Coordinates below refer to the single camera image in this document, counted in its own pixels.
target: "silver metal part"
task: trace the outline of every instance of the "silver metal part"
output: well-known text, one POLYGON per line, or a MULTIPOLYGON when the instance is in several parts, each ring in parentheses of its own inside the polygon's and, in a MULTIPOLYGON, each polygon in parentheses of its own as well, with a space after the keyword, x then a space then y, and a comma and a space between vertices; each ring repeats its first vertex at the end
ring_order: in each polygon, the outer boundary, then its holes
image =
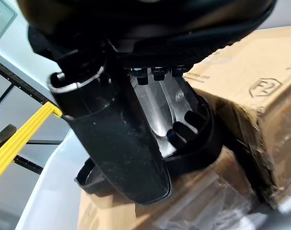
POLYGON ((171 73, 166 74, 164 81, 154 81, 153 74, 148 69, 148 78, 148 85, 138 85, 134 77, 131 82, 156 136, 159 150, 165 158, 175 151, 166 136, 174 122, 182 122, 195 133, 197 130, 184 120, 185 113, 191 110, 191 107, 171 73))

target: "plastic wrap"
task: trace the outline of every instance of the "plastic wrap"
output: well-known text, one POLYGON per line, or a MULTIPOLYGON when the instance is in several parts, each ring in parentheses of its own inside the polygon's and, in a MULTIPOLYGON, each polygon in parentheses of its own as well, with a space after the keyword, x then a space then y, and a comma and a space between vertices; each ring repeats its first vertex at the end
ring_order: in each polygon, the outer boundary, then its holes
POLYGON ((206 175, 154 222, 159 230, 227 230, 252 207, 215 173, 206 175))

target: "yellow ladder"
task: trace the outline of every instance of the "yellow ladder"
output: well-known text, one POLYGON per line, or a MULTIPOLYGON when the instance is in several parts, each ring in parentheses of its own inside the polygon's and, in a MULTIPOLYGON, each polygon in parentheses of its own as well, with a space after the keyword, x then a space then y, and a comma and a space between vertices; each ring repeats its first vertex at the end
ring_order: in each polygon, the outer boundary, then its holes
POLYGON ((45 103, 6 143, 0 148, 0 176, 26 145, 43 122, 54 113, 61 117, 62 112, 52 103, 45 103))

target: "cardboard box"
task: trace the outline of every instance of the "cardboard box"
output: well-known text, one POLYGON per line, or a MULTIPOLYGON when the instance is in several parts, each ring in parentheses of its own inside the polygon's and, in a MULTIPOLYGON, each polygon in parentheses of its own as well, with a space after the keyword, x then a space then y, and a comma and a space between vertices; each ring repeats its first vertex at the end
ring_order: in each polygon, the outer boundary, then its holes
POLYGON ((184 76, 246 144, 266 200, 275 207, 290 196, 291 27, 255 31, 184 76))
POLYGON ((233 153, 223 149, 213 165, 177 178, 172 195, 152 205, 136 205, 116 191, 106 197, 82 192, 78 230, 226 230, 256 200, 233 153))

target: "printed logo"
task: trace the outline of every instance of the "printed logo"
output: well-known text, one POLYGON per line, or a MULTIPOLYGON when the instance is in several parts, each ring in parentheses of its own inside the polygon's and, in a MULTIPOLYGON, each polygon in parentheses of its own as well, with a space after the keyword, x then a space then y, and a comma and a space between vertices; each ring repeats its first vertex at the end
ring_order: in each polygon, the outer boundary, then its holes
POLYGON ((250 87, 251 97, 266 97, 273 94, 280 86, 281 82, 274 78, 261 78, 250 87))

